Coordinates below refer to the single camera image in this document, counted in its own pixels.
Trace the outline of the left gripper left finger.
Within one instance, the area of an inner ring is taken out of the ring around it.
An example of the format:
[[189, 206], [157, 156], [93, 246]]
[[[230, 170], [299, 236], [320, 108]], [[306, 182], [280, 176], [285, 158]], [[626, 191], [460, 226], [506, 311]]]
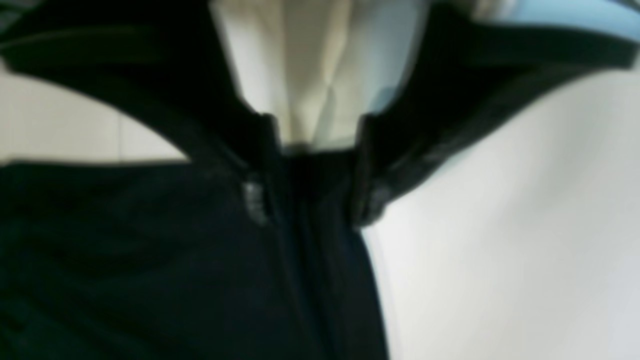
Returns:
[[240, 100], [208, 1], [3, 0], [1, 58], [146, 125], [274, 221], [274, 119]]

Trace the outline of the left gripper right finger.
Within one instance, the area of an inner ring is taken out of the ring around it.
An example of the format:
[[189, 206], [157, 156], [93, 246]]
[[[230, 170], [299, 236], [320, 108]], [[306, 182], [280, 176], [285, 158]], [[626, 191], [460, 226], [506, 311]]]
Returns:
[[637, 0], [437, 0], [402, 92], [363, 118], [350, 223], [375, 223], [542, 96], [639, 52]]

